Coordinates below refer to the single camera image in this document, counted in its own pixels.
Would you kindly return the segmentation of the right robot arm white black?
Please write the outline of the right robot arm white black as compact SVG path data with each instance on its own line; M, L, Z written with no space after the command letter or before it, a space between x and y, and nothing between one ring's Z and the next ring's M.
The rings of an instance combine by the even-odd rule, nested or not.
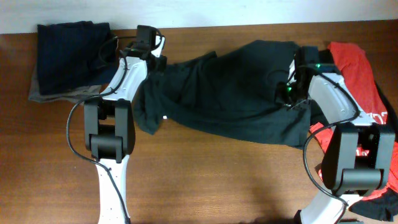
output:
M309 135L305 146L322 130L333 130L321 163L322 183L311 174L307 148L303 148L304 168L318 193L297 211L294 222L340 223L352 204L387 185L395 132L365 113L337 66L320 61L317 47L304 46L295 51L288 79L278 85L277 92L290 110L314 101L328 121Z

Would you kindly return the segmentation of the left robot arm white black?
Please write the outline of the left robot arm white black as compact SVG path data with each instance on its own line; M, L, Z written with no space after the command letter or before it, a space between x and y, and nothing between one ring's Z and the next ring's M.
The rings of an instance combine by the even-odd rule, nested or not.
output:
M126 174L136 134L132 102L153 70L165 65L165 37L139 25L136 39L121 53L118 69L99 96L84 103L85 144L99 179L99 223L130 223Z

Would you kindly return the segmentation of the dark green t-shirt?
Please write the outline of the dark green t-shirt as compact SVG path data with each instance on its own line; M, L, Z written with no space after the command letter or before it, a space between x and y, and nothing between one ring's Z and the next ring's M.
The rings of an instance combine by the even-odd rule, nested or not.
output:
M226 55L169 64L142 84L134 119L149 134L168 118L227 138L300 148L310 107L290 109L277 94L297 49L294 42L256 40Z

